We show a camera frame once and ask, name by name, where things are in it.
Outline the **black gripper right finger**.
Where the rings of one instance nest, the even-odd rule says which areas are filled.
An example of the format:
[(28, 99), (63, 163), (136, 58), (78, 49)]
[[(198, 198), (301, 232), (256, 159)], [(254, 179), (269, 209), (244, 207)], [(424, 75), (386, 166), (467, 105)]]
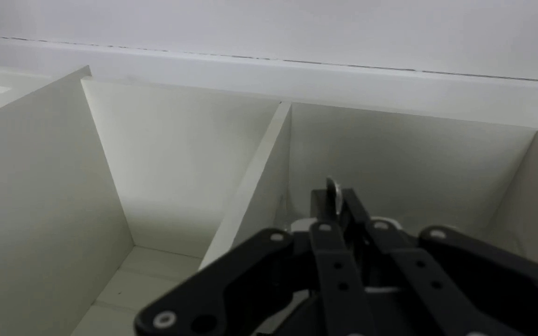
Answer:
[(538, 336), (538, 263), (444, 226), (368, 226), (424, 336)]

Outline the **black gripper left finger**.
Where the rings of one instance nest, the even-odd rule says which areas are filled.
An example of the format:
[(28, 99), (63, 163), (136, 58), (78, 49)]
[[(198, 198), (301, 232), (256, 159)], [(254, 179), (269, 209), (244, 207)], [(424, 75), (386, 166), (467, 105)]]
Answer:
[(145, 305), (136, 336), (250, 336), (312, 278), (310, 237), (261, 230)]

